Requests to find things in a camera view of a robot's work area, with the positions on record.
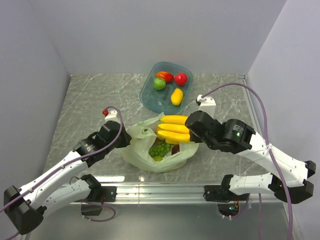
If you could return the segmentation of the yellow banana bunch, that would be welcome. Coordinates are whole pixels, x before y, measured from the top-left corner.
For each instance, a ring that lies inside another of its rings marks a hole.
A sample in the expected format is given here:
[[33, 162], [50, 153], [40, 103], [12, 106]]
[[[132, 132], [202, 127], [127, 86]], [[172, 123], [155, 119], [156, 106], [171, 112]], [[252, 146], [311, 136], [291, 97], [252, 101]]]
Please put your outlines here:
[[190, 130], [185, 126], [187, 118], [185, 115], [162, 116], [156, 127], [157, 137], [175, 143], [191, 142]]

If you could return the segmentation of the pale green plastic bag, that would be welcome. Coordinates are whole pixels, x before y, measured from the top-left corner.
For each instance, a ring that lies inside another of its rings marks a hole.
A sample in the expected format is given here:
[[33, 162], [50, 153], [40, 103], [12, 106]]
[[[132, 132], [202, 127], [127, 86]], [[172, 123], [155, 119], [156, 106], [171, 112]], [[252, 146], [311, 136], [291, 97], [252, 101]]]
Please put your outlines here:
[[119, 149], [120, 154], [125, 162], [144, 171], [163, 173], [178, 169], [187, 163], [198, 150], [198, 143], [180, 143], [179, 152], [176, 154], [166, 153], [162, 160], [156, 161], [149, 152], [156, 143], [156, 128], [164, 113], [160, 113], [157, 117], [142, 120], [125, 128], [130, 135], [130, 144]]

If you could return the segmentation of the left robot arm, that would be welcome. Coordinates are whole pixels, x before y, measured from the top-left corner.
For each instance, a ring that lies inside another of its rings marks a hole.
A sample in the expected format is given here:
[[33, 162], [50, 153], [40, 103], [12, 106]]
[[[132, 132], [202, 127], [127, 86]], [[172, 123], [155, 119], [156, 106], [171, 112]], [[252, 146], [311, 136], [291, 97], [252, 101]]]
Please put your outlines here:
[[2, 211], [20, 235], [37, 228], [44, 217], [79, 200], [101, 201], [101, 183], [86, 174], [75, 183], [63, 186], [76, 174], [101, 161], [113, 149], [125, 148], [131, 137], [120, 120], [109, 120], [99, 131], [82, 139], [54, 167], [21, 187], [10, 186], [4, 191]]

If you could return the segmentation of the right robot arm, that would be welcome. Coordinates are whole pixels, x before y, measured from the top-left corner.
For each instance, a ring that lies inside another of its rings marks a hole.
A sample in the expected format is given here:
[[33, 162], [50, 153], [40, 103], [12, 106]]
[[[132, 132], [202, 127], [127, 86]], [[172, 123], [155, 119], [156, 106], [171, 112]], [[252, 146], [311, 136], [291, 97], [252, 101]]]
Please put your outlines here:
[[211, 150], [231, 153], [253, 161], [267, 173], [252, 176], [227, 174], [219, 186], [206, 185], [207, 201], [228, 203], [239, 197], [244, 200], [250, 194], [274, 195], [286, 202], [288, 188], [292, 204], [299, 204], [313, 196], [314, 185], [308, 178], [315, 174], [313, 161], [299, 161], [271, 144], [251, 126], [239, 119], [223, 123], [203, 111], [193, 112], [185, 122], [191, 139], [204, 143]]

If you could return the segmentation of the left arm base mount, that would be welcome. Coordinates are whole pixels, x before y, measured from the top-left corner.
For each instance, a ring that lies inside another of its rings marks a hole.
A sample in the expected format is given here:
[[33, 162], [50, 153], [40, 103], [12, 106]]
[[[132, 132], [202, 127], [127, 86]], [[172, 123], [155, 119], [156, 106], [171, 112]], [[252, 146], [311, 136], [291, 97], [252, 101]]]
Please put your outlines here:
[[[77, 203], [81, 203], [80, 213], [82, 218], [91, 222], [107, 222], [112, 220], [116, 216], [116, 210], [108, 203], [114, 203], [116, 201], [117, 187], [116, 186], [102, 186], [99, 190], [94, 190], [87, 198], [77, 200]], [[106, 210], [110, 216], [106, 219], [95, 219]]]

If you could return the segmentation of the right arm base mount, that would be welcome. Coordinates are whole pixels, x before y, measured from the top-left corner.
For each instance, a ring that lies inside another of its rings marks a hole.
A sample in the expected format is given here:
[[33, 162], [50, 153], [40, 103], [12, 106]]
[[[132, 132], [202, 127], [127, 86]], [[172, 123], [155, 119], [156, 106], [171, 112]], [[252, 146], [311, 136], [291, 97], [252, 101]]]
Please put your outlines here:
[[205, 185], [203, 193], [205, 201], [217, 203], [218, 213], [229, 221], [242, 215], [250, 206], [249, 193], [239, 195], [230, 191], [233, 177], [233, 174], [227, 174], [220, 184]]

